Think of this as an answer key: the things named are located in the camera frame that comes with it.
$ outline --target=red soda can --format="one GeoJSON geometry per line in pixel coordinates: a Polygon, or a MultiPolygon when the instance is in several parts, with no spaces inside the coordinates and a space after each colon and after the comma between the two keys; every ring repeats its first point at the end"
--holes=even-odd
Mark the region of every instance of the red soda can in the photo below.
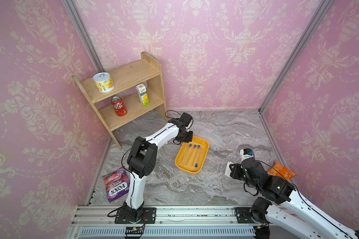
{"type": "Polygon", "coordinates": [[[127,111],[125,109],[124,102],[122,101],[121,98],[119,98],[118,96],[113,96],[110,99],[110,101],[111,101],[111,103],[113,105],[113,109],[114,109],[115,113],[118,116],[126,115],[127,111]]]}

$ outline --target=wooden shelf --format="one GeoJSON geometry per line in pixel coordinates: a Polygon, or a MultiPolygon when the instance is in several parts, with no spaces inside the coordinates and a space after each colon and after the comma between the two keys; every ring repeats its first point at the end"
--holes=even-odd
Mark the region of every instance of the wooden shelf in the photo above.
{"type": "Polygon", "coordinates": [[[163,89],[163,79],[161,63],[155,60],[146,52],[141,53],[141,60],[132,62],[123,67],[108,72],[112,78],[114,89],[107,93],[101,93],[92,78],[79,81],[76,76],[72,76],[77,86],[95,111],[102,124],[116,143],[119,149],[121,145],[116,140],[113,130],[134,120],[137,117],[154,109],[162,118],[168,120],[165,116],[166,102],[165,91],[163,89]],[[137,84],[146,81],[148,84],[147,93],[150,104],[142,106],[138,93],[135,93],[125,99],[122,99],[127,110],[127,114],[120,117],[114,112],[113,106],[107,106],[98,110],[94,103],[106,99],[114,94],[120,93],[137,84]]]}
{"type": "Polygon", "coordinates": [[[102,93],[96,87],[92,78],[81,81],[81,85],[91,98],[93,103],[106,99],[114,94],[120,93],[130,87],[134,87],[148,79],[160,75],[160,71],[150,66],[144,60],[132,62],[123,67],[108,72],[112,79],[114,89],[102,93]]]}
{"type": "Polygon", "coordinates": [[[126,111],[128,112],[124,116],[117,116],[112,105],[100,109],[99,112],[110,130],[113,131],[164,103],[163,99],[153,91],[149,91],[148,97],[150,102],[148,106],[142,106],[138,93],[123,99],[126,111]]]}

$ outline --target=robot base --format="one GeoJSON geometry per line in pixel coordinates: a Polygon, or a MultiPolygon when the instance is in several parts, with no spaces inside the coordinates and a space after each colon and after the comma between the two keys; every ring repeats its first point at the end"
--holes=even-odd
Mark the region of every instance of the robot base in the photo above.
{"type": "Polygon", "coordinates": [[[249,207],[236,207],[234,208],[234,215],[237,218],[237,222],[241,223],[255,223],[250,215],[250,208],[249,207]]]}
{"type": "Polygon", "coordinates": [[[114,223],[115,224],[136,224],[136,223],[143,224],[144,219],[142,215],[144,215],[146,217],[145,224],[154,224],[157,209],[142,207],[143,205],[144,204],[142,204],[138,210],[133,210],[129,206],[127,206],[126,203],[124,203],[124,205],[117,210],[114,223]],[[137,214],[137,211],[141,212],[141,217],[135,216],[135,214],[137,214]]]}

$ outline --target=damask pattern wall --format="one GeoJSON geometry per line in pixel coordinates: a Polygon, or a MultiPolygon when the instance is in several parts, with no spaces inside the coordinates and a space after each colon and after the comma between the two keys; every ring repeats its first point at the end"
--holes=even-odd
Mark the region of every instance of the damask pattern wall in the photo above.
{"type": "Polygon", "coordinates": [[[109,136],[69,78],[94,73],[61,1],[0,1],[0,239],[65,238],[109,136]]]}
{"type": "Polygon", "coordinates": [[[74,2],[105,70],[161,61],[168,108],[257,109],[320,0],[74,2]]]}
{"type": "Polygon", "coordinates": [[[333,2],[264,116],[302,193],[359,229],[359,0],[333,2]]]}

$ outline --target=robotic arm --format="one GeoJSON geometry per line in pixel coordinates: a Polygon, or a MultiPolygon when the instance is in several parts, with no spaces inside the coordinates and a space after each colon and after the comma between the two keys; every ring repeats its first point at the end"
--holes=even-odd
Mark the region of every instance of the robotic arm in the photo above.
{"type": "Polygon", "coordinates": [[[173,138],[180,143],[191,142],[193,132],[186,129],[191,120],[191,115],[183,113],[179,119],[171,118],[162,129],[151,136],[146,138],[137,137],[134,140],[127,159],[132,177],[128,197],[121,209],[124,219],[130,222],[140,220],[143,214],[143,195],[146,178],[155,167],[157,151],[173,138]]]}
{"type": "Polygon", "coordinates": [[[268,175],[251,149],[244,149],[242,159],[241,164],[229,164],[228,168],[230,177],[244,181],[266,198],[257,198],[250,208],[255,221],[277,224],[301,238],[359,239],[359,231],[327,215],[286,179],[268,175]],[[292,211],[304,222],[280,210],[271,201],[292,211]]]}

